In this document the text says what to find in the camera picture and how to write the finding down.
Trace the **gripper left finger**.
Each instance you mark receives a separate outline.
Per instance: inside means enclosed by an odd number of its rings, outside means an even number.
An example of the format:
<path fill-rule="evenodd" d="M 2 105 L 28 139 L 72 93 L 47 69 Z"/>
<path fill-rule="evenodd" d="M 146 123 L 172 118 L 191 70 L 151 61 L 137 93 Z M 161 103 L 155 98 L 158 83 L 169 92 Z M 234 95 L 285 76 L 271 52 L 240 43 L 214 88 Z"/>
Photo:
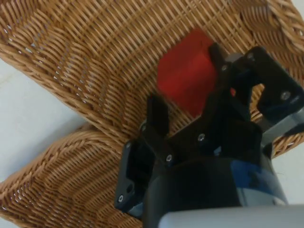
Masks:
<path fill-rule="evenodd" d="M 165 170 L 174 163 L 175 154 L 165 139 L 169 133 L 168 106 L 159 96 L 148 97 L 146 120 L 139 133 L 122 150 L 114 202 L 122 212 L 142 204 L 154 168 Z"/>

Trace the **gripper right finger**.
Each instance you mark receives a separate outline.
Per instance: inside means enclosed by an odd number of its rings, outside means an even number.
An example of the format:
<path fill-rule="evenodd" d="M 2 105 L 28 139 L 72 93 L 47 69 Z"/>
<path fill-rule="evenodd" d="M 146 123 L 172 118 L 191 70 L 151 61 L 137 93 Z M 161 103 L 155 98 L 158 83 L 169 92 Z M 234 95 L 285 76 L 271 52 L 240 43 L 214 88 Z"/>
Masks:
<path fill-rule="evenodd" d="M 210 129 L 228 118 L 248 121 L 253 87 L 263 85 L 257 102 L 262 114 L 259 125 L 264 133 L 304 131 L 304 90 L 260 46 L 233 61 L 226 61 L 217 43 L 208 48 L 216 68 L 216 84 L 209 93 L 202 123 Z"/>

